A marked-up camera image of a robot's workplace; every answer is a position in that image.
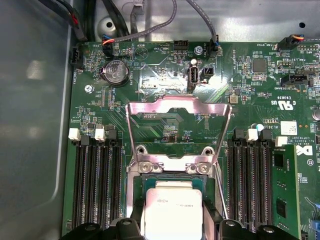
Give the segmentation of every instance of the mounting screw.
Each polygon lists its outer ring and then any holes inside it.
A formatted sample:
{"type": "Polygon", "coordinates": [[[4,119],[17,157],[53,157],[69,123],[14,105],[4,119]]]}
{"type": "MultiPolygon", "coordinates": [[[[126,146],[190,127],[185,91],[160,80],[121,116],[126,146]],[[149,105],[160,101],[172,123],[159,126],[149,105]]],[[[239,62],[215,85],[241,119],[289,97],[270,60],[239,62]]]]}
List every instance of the mounting screw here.
{"type": "Polygon", "coordinates": [[[227,224],[230,227],[234,227],[236,225],[233,221],[226,221],[225,224],[227,224]]]}
{"type": "Polygon", "coordinates": [[[130,225],[130,224],[131,224],[131,221],[126,220],[126,221],[123,221],[122,224],[123,224],[123,225],[130,225]]]}
{"type": "Polygon", "coordinates": [[[268,227],[268,226],[265,226],[263,230],[265,230],[268,234],[272,234],[275,232],[275,230],[273,230],[271,227],[268,227]]]}
{"type": "Polygon", "coordinates": [[[93,225],[89,225],[89,226],[87,226],[87,227],[85,228],[86,231],[93,231],[93,230],[95,230],[95,229],[96,229],[96,227],[93,226],[93,225]]]}
{"type": "Polygon", "coordinates": [[[86,85],[84,87],[84,91],[87,93],[87,94],[92,94],[94,92],[95,88],[94,86],[92,85],[86,85]]]}
{"type": "Polygon", "coordinates": [[[203,52],[204,52],[204,49],[203,49],[202,46],[196,46],[194,48],[194,53],[197,54],[197,55],[201,55],[203,52]]]}

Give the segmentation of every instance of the cpu label sticker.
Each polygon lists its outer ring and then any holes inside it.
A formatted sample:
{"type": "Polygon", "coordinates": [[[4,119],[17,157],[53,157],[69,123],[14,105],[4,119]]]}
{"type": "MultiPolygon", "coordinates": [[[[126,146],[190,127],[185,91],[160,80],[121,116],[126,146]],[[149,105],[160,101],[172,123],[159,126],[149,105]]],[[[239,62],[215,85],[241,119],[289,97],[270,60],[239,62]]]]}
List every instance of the cpu label sticker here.
{"type": "Polygon", "coordinates": [[[281,121],[281,135],[298,135],[297,122],[296,121],[281,121]]]}

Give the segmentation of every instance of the screw hole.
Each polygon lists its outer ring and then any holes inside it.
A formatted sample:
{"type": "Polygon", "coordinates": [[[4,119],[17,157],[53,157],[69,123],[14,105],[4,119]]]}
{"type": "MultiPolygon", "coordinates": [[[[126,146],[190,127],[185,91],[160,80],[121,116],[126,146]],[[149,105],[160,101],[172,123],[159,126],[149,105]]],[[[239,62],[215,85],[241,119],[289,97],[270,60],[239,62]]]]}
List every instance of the screw hole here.
{"type": "Polygon", "coordinates": [[[302,29],[304,29],[304,28],[306,27],[306,24],[305,24],[304,22],[300,22],[300,23],[299,23],[299,27],[302,28],[302,29]]]}
{"type": "Polygon", "coordinates": [[[106,23],[106,27],[107,28],[111,28],[112,26],[113,26],[112,22],[109,21],[109,22],[106,23]]]}

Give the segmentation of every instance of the chip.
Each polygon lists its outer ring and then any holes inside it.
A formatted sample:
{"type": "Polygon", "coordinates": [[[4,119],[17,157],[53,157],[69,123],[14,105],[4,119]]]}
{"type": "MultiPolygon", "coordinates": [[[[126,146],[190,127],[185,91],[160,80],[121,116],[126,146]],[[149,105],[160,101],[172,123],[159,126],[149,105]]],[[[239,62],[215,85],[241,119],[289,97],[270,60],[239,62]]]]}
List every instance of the chip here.
{"type": "Polygon", "coordinates": [[[285,158],[283,154],[274,154],[274,165],[279,168],[283,168],[285,166],[285,158]]]}
{"type": "Polygon", "coordinates": [[[287,218],[287,204],[279,198],[276,200],[276,213],[281,217],[287,218]]]}
{"type": "Polygon", "coordinates": [[[267,72],[267,62],[264,59],[254,59],[252,61],[252,71],[254,73],[266,73],[267,72]]]}
{"type": "Polygon", "coordinates": [[[241,95],[241,90],[239,88],[237,88],[235,90],[235,95],[240,96],[241,95]]]}
{"type": "Polygon", "coordinates": [[[238,102],[239,102],[238,96],[237,95],[231,95],[229,97],[229,102],[230,102],[230,104],[238,104],[238,102]]]}
{"type": "Polygon", "coordinates": [[[94,129],[95,124],[94,123],[88,123],[88,129],[94,129]]]}

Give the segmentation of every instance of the black connector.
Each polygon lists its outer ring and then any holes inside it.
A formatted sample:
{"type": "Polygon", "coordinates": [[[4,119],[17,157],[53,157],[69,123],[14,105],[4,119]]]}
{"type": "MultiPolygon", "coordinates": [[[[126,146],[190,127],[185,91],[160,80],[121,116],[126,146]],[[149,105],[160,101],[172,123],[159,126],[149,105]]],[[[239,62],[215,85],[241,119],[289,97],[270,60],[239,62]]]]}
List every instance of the black connector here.
{"type": "Polygon", "coordinates": [[[102,51],[107,58],[114,57],[114,46],[112,43],[106,43],[105,45],[102,45],[102,51]]]}
{"type": "Polygon", "coordinates": [[[173,50],[174,51],[186,51],[189,49],[188,40],[174,40],[173,41],[173,50]]]}
{"type": "Polygon", "coordinates": [[[208,47],[206,48],[206,52],[209,58],[216,58],[219,50],[219,36],[216,36],[216,42],[210,39],[208,47]]]}
{"type": "Polygon", "coordinates": [[[280,84],[281,86],[287,85],[306,85],[308,87],[314,86],[314,80],[311,76],[314,72],[311,71],[297,71],[295,74],[287,74],[283,78],[281,78],[280,84]]]}
{"type": "Polygon", "coordinates": [[[277,50],[292,50],[295,49],[304,40],[304,35],[292,34],[285,37],[277,45],[277,50]]]}
{"type": "Polygon", "coordinates": [[[70,64],[76,69],[84,68],[84,53],[80,47],[74,46],[72,48],[70,64]]]}
{"type": "Polygon", "coordinates": [[[213,67],[204,67],[201,71],[200,81],[203,84],[209,83],[209,79],[214,75],[213,67]]]}

